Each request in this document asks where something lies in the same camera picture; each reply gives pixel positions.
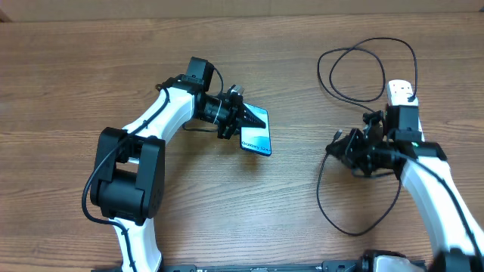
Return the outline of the Samsung Galaxy smartphone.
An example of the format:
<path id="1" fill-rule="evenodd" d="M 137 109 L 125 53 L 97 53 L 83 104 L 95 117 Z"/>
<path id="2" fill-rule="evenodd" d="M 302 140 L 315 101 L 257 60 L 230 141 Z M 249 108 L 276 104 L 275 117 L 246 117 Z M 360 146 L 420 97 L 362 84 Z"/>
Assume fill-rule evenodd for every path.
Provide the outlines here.
<path id="1" fill-rule="evenodd" d="M 247 113 L 252 113 L 264 124 L 264 128 L 243 126 L 240 128 L 240 148 L 263 156 L 271 155 L 271 136 L 269 129 L 269 116 L 266 109 L 245 104 Z"/>

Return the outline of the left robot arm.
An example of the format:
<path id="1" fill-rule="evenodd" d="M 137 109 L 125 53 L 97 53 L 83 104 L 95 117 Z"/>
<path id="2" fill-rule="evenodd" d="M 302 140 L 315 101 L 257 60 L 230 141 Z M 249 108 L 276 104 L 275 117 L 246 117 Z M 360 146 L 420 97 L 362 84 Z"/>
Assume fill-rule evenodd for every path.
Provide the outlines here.
<path id="1" fill-rule="evenodd" d="M 218 74 L 208 60 L 192 57 L 186 73 L 156 85 L 159 96 L 140 117 L 100 133 L 81 207 L 88 220 L 115 229 L 123 257 L 118 271 L 163 269 L 154 218 L 163 200 L 166 145 L 187 122 L 213 124 L 219 139 L 237 134 L 242 150 L 271 155 L 268 111 L 245 103 L 239 85 L 210 95 Z"/>

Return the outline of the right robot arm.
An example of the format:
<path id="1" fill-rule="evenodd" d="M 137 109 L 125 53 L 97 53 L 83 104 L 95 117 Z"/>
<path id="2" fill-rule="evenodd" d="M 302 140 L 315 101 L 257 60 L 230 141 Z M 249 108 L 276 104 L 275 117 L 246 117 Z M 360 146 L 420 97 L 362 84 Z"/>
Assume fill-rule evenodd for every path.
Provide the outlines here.
<path id="1" fill-rule="evenodd" d="M 371 178 L 383 168 L 412 195 L 433 249 L 435 271 L 481 271 L 483 231 L 466 207 L 438 143 L 423 140 L 416 106 L 388 106 L 363 115 L 365 129 L 339 132 L 326 154 Z"/>

